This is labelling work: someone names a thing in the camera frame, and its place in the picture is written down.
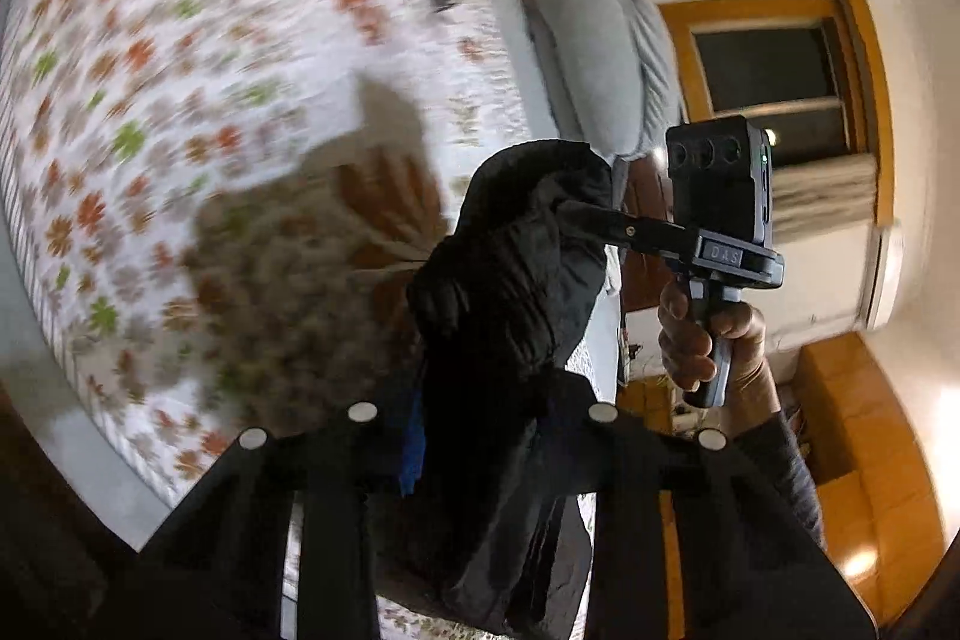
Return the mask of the person's right hand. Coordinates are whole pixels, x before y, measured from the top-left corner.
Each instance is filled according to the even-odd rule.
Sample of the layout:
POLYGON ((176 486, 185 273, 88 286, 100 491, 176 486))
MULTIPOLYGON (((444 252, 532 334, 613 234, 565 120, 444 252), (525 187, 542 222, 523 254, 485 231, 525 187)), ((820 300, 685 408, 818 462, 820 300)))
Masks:
POLYGON ((775 377, 765 356, 766 323, 747 302, 727 305, 703 326, 693 320, 690 299, 677 283, 662 289, 658 308, 659 346, 665 372, 682 392, 696 392, 715 380, 713 342, 731 347, 726 427, 732 437, 752 431, 781 411, 775 377))

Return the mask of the right forearm dark sleeve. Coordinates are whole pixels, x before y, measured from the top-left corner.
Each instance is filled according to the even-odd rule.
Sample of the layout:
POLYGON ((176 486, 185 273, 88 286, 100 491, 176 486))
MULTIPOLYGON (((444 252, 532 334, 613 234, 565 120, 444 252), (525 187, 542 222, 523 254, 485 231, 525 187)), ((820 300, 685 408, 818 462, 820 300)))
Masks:
POLYGON ((782 411, 737 434, 734 443, 757 466, 779 497, 822 549, 827 549, 822 505, 797 438, 782 411))

